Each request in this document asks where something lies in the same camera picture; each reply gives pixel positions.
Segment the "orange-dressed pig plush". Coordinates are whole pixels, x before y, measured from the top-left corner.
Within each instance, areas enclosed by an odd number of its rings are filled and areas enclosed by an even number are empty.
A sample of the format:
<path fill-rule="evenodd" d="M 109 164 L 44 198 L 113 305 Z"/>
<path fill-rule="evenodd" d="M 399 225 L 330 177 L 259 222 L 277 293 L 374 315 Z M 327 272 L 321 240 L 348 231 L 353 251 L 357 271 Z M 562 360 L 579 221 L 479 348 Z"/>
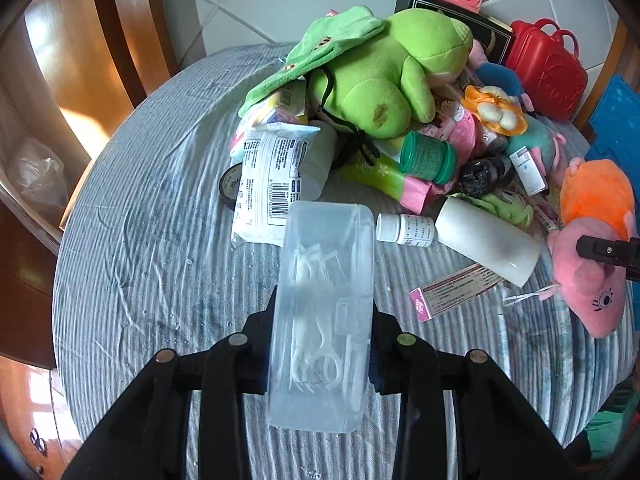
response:
<path fill-rule="evenodd" d="M 609 159 L 574 158 L 560 192 L 562 228 L 547 244 L 555 292 L 594 338 L 616 330 L 626 301 L 626 278 L 639 272 L 634 190 Z"/>

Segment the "green one-eyed monster plush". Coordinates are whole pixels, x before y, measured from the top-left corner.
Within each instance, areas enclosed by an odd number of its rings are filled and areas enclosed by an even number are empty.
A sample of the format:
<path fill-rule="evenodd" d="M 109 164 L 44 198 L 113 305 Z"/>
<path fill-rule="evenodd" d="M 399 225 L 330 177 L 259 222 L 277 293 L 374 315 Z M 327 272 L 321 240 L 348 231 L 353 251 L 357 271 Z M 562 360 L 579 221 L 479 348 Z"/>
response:
<path fill-rule="evenodd" d="M 533 207 L 521 195 L 509 190 L 495 190 L 480 198 L 464 193 L 454 194 L 454 197 L 460 198 L 460 200 L 464 200 L 474 207 L 483 209 L 488 214 L 492 214 L 523 231 L 527 231 L 533 222 Z"/>

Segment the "white eye drop box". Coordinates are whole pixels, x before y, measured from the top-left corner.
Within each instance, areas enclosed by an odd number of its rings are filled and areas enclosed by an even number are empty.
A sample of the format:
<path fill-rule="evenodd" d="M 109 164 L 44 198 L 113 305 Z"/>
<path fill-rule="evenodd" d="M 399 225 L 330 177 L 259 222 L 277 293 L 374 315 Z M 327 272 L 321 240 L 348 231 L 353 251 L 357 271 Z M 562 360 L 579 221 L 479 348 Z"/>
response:
<path fill-rule="evenodd" d="M 548 188 L 544 175 L 525 146 L 511 154 L 509 158 L 528 196 L 535 196 Z"/>

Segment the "clear plastic floss box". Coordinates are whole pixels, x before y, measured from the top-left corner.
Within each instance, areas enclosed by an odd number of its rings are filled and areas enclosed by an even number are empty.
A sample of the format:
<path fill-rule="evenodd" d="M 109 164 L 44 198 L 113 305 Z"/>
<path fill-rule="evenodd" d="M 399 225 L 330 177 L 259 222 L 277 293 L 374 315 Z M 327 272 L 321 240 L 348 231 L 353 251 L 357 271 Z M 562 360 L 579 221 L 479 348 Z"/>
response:
<path fill-rule="evenodd" d="M 330 434 L 359 426 L 370 359 L 374 245 L 366 206 L 292 205 L 274 300 L 270 425 Z"/>

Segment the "white paper roll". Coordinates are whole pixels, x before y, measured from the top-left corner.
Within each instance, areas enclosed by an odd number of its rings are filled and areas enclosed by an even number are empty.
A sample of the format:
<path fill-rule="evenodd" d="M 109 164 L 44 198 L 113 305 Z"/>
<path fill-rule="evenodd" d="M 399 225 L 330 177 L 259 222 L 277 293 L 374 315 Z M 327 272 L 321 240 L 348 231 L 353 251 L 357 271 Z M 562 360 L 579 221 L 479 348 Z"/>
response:
<path fill-rule="evenodd" d="M 464 200 L 449 197 L 435 221 L 439 243 L 522 287 L 540 256 L 536 238 Z"/>

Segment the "teal-dressed pig plush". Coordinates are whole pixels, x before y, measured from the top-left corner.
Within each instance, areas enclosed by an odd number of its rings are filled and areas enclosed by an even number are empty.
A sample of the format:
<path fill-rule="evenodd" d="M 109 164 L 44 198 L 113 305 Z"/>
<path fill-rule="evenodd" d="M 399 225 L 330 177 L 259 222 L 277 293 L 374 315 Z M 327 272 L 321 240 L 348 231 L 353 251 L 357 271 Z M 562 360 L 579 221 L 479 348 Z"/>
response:
<path fill-rule="evenodd" d="M 561 186 L 568 166 L 566 139 L 532 115 L 526 115 L 525 120 L 526 131 L 508 139 L 506 156 L 527 148 L 540 173 L 554 185 Z"/>

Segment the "pink flat packet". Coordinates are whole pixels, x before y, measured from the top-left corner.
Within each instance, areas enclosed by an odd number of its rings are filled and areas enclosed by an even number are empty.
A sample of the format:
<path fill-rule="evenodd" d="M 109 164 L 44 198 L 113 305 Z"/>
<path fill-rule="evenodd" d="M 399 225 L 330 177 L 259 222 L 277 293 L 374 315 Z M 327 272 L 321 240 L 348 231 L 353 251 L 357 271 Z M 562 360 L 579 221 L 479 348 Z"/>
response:
<path fill-rule="evenodd" d="M 409 292 L 416 316 L 426 322 L 500 284 L 503 278 L 479 263 Z"/>

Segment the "white rabbit plush orange scarf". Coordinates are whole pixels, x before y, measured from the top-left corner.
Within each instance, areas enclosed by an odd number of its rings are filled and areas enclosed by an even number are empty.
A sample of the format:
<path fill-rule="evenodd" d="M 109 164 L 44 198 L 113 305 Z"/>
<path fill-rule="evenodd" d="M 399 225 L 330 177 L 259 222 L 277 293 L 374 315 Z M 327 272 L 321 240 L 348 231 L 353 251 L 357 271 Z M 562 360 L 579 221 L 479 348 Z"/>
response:
<path fill-rule="evenodd" d="M 503 136 L 519 136 L 526 133 L 525 114 L 518 104 L 500 88 L 475 87 L 464 89 L 461 104 L 489 130 Z"/>

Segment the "white medicine bottle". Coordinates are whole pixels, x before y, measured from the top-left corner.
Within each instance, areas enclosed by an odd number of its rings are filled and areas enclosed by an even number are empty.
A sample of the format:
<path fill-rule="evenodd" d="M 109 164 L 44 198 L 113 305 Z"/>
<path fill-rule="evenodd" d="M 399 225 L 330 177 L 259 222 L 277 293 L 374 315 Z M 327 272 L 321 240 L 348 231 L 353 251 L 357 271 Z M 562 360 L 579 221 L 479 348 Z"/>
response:
<path fill-rule="evenodd" d="M 378 214 L 376 239 L 411 247 L 430 247 L 436 240 L 434 220 L 414 214 Z"/>

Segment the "green lid jar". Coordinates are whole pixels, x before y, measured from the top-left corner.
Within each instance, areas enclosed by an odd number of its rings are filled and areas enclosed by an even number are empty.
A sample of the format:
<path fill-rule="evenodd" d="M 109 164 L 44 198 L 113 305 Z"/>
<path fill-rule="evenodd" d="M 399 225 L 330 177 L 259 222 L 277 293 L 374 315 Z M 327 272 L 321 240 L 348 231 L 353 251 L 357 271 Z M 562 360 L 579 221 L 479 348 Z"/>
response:
<path fill-rule="evenodd" d="M 444 185 L 454 176 L 457 153 L 448 142 L 411 130 L 402 142 L 399 166 L 403 174 Z"/>

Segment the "black gift bag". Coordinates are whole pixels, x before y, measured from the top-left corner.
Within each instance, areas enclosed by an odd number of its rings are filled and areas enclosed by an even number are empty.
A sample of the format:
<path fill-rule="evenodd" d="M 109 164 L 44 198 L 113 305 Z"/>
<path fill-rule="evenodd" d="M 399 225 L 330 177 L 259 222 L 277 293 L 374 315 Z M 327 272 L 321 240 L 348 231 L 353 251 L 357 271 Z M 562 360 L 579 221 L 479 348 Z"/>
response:
<path fill-rule="evenodd" d="M 426 9 L 437 11 L 469 26 L 473 37 L 483 46 L 488 61 L 506 64 L 506 58 L 512 47 L 512 28 L 496 18 L 481 13 L 474 13 L 440 0 L 396 0 L 395 11 L 406 9 Z"/>

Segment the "plastic bag on shelf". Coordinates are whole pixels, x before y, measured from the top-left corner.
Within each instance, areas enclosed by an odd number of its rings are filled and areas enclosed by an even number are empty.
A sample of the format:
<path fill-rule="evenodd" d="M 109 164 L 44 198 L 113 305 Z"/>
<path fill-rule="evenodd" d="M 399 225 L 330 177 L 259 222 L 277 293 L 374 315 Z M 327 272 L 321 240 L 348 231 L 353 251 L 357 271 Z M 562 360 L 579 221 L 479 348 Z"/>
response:
<path fill-rule="evenodd" d="M 70 194 L 64 164 L 47 146 L 27 138 L 8 162 L 8 177 L 21 198 L 43 219 L 58 226 Z"/>

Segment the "green frog plush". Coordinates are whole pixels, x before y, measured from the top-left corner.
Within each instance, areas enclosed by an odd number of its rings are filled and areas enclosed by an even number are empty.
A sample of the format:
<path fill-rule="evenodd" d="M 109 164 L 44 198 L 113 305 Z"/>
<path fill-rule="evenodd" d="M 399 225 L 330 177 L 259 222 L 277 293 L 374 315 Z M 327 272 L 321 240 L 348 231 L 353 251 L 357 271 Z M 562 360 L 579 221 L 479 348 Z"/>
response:
<path fill-rule="evenodd" d="M 472 49 L 462 21 L 426 9 L 384 20 L 382 32 L 308 75 L 309 104 L 335 127 L 393 139 L 431 122 L 432 90 L 460 75 Z"/>

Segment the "white barcode pouch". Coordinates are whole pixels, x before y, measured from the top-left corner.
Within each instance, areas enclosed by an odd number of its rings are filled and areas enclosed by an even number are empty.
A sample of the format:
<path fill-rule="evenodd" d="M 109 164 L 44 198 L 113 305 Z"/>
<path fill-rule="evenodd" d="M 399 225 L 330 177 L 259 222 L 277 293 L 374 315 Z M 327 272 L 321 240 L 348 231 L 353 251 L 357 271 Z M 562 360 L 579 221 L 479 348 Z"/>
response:
<path fill-rule="evenodd" d="M 247 133 L 232 222 L 233 246 L 283 244 L 288 211 L 302 196 L 300 165 L 319 132 L 314 126 L 276 122 Z"/>

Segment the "green frog hat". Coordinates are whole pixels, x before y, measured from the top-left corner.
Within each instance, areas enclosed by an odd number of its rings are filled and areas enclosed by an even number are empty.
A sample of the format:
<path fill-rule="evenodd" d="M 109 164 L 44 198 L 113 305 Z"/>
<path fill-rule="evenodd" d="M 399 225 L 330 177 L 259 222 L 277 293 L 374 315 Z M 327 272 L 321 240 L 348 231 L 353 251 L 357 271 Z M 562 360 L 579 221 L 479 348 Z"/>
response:
<path fill-rule="evenodd" d="M 374 16 L 367 6 L 353 6 L 347 11 L 318 18 L 290 51 L 280 70 L 247 93 L 238 115 L 243 117 L 273 91 L 361 46 L 380 34 L 383 28 L 382 18 Z"/>

